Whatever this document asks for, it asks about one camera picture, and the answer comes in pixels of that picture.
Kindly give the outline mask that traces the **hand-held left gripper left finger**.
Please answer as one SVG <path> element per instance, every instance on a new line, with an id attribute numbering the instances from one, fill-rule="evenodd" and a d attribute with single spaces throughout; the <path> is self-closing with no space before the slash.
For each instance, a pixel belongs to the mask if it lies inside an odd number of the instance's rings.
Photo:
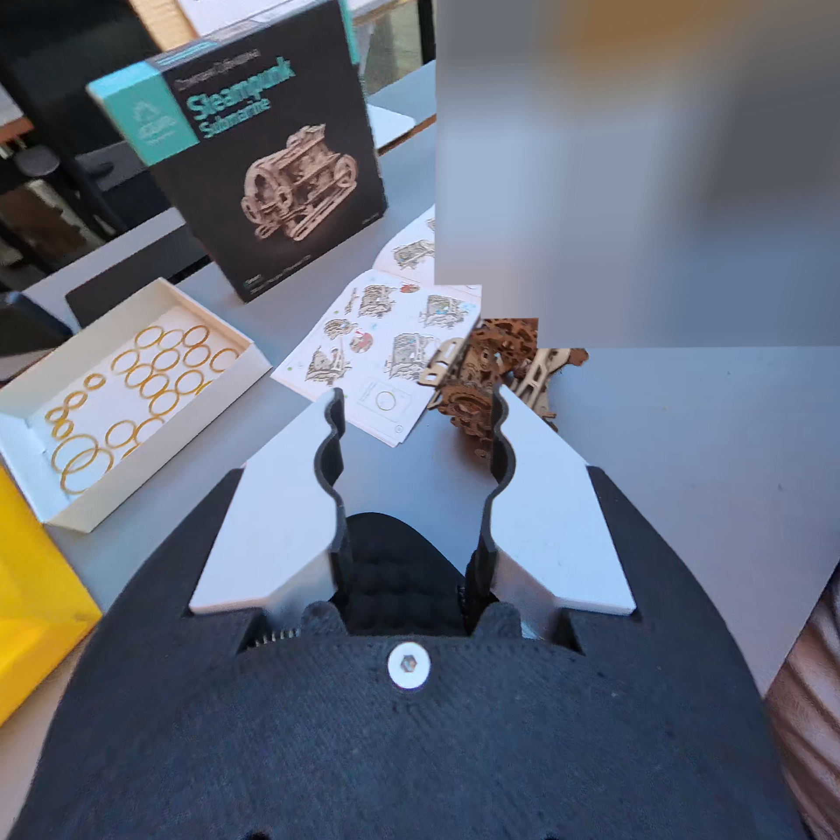
<path id="1" fill-rule="evenodd" d="M 328 389 L 245 463 L 196 584 L 192 613 L 301 615 L 348 577 L 340 388 Z"/>

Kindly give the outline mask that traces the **dark grey desk panel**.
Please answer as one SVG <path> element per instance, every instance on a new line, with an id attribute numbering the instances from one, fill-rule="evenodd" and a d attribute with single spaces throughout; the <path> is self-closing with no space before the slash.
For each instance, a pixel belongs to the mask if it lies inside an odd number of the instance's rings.
<path id="1" fill-rule="evenodd" d="M 84 329 L 154 280 L 178 283 L 177 275 L 176 271 L 165 272 L 148 260 L 124 260 L 70 290 L 65 300 L 78 325 Z"/>

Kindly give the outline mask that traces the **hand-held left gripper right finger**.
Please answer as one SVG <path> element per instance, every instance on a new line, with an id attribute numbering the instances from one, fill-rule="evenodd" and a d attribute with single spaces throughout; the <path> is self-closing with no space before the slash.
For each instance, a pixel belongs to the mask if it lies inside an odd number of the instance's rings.
<path id="1" fill-rule="evenodd" d="M 465 573 L 469 632 L 496 598 L 531 632 L 563 610 L 630 616 L 637 608 L 589 466 L 506 385 L 494 388 L 490 471 L 479 539 Z"/>

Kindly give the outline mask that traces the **person's ribbed garment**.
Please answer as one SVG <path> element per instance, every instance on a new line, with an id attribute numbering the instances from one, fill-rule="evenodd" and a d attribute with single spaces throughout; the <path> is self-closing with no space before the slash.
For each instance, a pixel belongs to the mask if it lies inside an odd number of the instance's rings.
<path id="1" fill-rule="evenodd" d="M 804 824 L 839 838 L 839 569 L 765 696 L 784 777 Z"/>

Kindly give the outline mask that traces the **wooden mechanical model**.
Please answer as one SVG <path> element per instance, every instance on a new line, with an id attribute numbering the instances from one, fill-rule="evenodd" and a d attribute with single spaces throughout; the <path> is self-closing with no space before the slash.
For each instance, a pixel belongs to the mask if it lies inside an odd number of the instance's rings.
<path id="1" fill-rule="evenodd" d="M 492 400 L 494 387 L 506 385 L 553 431 L 556 413 L 551 410 L 551 378 L 566 366 L 582 366 L 587 350 L 542 349 L 536 318 L 479 320 L 458 350 L 454 366 L 436 389 L 430 409 L 447 416 L 467 435 L 475 454 L 490 457 L 492 449 Z"/>

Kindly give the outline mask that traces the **black office chair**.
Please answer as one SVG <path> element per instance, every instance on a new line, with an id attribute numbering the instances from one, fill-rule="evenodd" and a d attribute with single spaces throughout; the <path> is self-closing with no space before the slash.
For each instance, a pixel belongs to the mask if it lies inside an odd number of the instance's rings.
<path id="1" fill-rule="evenodd" d="M 34 126 L 2 150 L 2 244 L 45 274 L 170 207 L 88 94 L 157 47 L 129 2 L 2 1 L 2 88 Z"/>

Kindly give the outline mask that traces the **group of tan rubber bands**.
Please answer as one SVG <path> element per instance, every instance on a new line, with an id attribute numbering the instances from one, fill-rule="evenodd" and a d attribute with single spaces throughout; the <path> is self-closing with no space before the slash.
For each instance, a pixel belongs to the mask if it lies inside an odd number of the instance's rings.
<path id="1" fill-rule="evenodd" d="M 183 306 L 130 329 L 29 419 L 59 489 L 80 497 L 215 383 L 245 347 Z"/>

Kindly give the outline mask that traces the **illustrated instruction booklet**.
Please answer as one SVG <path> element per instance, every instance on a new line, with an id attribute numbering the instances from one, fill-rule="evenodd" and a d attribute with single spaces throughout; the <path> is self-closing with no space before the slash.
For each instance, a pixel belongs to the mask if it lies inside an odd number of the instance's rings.
<path id="1" fill-rule="evenodd" d="M 481 285 L 435 284 L 434 258 L 432 205 L 352 279 L 272 379 L 314 402 L 338 387 L 348 423 L 403 443 L 434 396 L 422 374 L 480 317 Z"/>

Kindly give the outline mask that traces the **black puzzle box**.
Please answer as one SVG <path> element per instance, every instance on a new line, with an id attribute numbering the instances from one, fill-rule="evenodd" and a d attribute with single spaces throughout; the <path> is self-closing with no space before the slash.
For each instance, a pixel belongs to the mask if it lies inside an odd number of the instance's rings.
<path id="1" fill-rule="evenodd" d="M 383 217 L 344 2 L 284 2 L 87 84 L 243 302 Z"/>

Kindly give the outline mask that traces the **yellow plastic bin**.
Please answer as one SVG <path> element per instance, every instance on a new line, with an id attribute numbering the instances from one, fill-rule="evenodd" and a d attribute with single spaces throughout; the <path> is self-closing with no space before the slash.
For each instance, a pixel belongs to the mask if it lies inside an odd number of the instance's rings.
<path id="1" fill-rule="evenodd" d="M 100 608 L 2 469 L 2 723 L 101 618 Z"/>

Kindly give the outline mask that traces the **white cardboard tray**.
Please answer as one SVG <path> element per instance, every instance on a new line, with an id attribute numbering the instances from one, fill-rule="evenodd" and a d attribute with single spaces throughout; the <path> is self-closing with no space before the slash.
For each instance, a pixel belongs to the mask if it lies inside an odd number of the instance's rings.
<path id="1" fill-rule="evenodd" d="M 209 316 L 212 324 L 245 340 L 244 352 L 150 441 L 80 497 L 67 498 L 46 462 L 44 440 L 29 419 L 61 386 L 114 350 L 130 329 L 143 327 L 172 306 Z M 268 360 L 251 339 L 166 280 L 154 280 L 2 389 L 3 464 L 41 523 L 89 533 L 269 369 Z"/>

